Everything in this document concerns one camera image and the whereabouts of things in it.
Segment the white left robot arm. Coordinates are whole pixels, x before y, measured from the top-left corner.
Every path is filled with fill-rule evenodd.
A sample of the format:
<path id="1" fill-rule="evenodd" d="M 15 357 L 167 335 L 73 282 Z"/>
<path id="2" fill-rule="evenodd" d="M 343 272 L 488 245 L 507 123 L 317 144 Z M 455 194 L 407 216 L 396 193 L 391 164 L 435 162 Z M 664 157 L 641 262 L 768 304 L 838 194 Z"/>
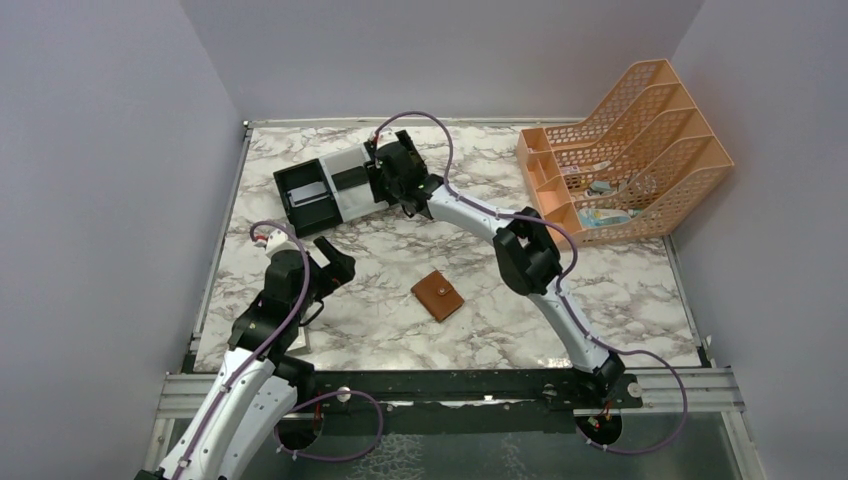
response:
<path id="1" fill-rule="evenodd" d="M 274 231 L 264 285 L 233 323 L 215 381 L 182 437 L 139 479 L 238 479 L 272 427 L 315 391 L 312 364 L 288 355 L 313 304 L 355 276 L 355 260 L 325 237 L 313 256 Z"/>

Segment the brown leather card holder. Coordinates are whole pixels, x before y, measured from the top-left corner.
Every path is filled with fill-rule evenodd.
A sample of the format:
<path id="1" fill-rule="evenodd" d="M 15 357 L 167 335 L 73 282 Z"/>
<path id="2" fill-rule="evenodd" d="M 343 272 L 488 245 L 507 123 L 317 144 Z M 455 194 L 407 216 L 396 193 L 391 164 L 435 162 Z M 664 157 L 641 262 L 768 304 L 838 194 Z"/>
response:
<path id="1" fill-rule="evenodd" d="M 415 283 L 410 292 L 438 323 L 444 322 L 465 303 L 439 270 L 430 272 Z"/>

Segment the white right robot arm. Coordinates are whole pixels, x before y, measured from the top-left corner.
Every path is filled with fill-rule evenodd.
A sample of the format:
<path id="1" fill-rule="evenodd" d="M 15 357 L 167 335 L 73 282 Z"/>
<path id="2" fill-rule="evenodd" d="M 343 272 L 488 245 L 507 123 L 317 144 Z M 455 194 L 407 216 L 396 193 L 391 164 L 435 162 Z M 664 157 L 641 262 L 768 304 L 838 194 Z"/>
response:
<path id="1" fill-rule="evenodd" d="M 502 281 L 529 298 L 563 343 L 580 393 L 596 402 L 614 395 L 625 367 L 619 355 L 597 338 L 589 320 L 566 291 L 567 268 L 551 227 L 531 207 L 502 211 L 452 190 L 445 177 L 428 171 L 409 135 L 378 146 L 364 144 L 375 200 L 398 204 L 409 217 L 420 215 L 452 224 L 490 244 Z"/>

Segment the black and white card tray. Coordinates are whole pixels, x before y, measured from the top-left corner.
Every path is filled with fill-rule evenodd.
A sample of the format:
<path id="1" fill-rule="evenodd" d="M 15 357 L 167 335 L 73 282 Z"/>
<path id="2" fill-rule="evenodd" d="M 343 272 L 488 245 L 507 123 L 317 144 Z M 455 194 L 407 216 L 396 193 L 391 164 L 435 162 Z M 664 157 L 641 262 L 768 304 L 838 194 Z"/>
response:
<path id="1" fill-rule="evenodd" d="M 273 173 L 285 215 L 300 238 L 386 210 L 366 171 L 364 145 L 308 160 Z"/>

